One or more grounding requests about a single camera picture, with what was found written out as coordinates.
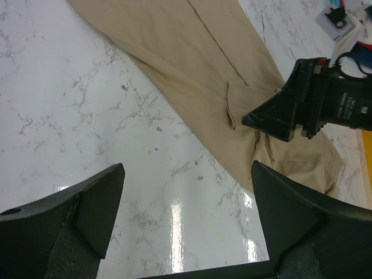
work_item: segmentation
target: khaki trousers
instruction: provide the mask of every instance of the khaki trousers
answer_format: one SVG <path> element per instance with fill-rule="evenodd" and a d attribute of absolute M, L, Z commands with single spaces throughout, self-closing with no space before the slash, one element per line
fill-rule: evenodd
<path fill-rule="evenodd" d="M 284 85 L 237 0 L 69 0 L 164 93 L 220 164 L 252 190 L 258 160 L 317 191 L 343 164 L 323 133 L 281 142 L 241 125 Z"/>

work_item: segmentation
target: white marble surface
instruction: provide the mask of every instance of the white marble surface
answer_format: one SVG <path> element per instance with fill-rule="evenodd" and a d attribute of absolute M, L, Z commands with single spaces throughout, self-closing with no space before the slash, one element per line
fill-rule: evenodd
<path fill-rule="evenodd" d="M 240 2 L 285 78 L 295 59 L 331 53 L 332 42 L 313 21 L 324 1 Z M 325 130 L 346 161 L 341 199 L 365 206 L 358 172 L 365 158 L 356 133 Z M 117 162 L 127 176 L 98 278 L 267 259 L 253 195 L 215 161 L 125 52 L 65 0 L 1 0 L 0 212 Z"/>

